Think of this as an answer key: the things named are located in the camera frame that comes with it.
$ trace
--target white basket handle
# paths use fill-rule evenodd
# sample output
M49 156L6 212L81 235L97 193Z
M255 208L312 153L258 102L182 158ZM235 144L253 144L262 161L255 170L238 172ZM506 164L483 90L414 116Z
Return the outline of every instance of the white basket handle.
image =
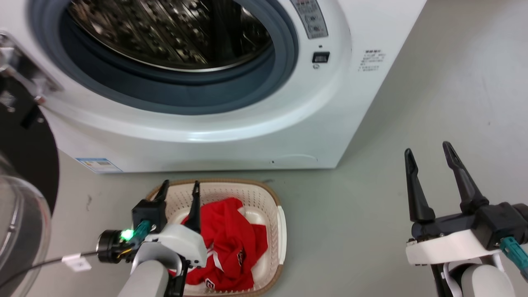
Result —
M286 216L284 215L284 210L282 206L278 207L279 211L277 212L278 220L278 234L279 234L279 264L284 265L284 260L286 259L286 245L287 245L287 232L286 232Z

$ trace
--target green light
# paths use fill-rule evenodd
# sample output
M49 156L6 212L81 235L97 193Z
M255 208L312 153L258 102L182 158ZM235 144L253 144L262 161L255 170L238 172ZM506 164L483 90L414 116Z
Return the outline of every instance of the green light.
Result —
M123 240L129 241L134 236L134 230L126 229L121 231L121 238Z

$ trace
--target blue and white sticker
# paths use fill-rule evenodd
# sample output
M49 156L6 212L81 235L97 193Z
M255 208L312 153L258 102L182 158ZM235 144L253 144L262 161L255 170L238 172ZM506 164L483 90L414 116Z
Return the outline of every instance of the blue and white sticker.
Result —
M107 158L76 158L84 166L90 168L95 173L116 173L123 172L112 164Z

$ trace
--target brown basket rim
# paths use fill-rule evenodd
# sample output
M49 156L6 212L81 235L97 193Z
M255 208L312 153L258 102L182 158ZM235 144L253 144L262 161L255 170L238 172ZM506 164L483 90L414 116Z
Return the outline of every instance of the brown basket rim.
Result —
M171 187L173 185L182 185L182 184L194 183L197 180L200 181L200 183L224 182L224 183L244 183L244 184L256 185L256 186L259 186L259 187L265 189L273 197L273 200L275 201L275 204L277 206L281 206L280 199L277 196L277 194L275 193L275 191L273 191L273 189L270 188L267 184L265 184L263 182L260 182L260 181L255 181L255 180L245 180L245 179L187 179L187 180L171 181L169 183L169 187ZM162 185L160 184L159 186L154 188L147 195L147 197L145 199L147 199L147 200L152 199L156 195L156 193L159 191L161 186ZM264 286L261 289L258 289L258 290L253 291L253 292L234 292L234 293L220 293L220 294L222 294L224 296L228 295L228 296L237 296L237 297L258 297L258 296L262 296L265 293L267 293L269 290L271 290L271 288L277 283L277 281L279 280L280 275L282 274L283 266L284 265L282 265L282 264L279 264L277 266L277 271L275 271L275 275L273 276L271 281L268 284L266 284L266 286Z

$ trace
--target white washing machine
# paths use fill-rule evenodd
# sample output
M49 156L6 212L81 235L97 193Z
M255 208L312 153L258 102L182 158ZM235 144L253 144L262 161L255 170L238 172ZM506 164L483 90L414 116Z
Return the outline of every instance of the white washing machine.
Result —
M334 168L424 4L1 0L3 75L95 172Z

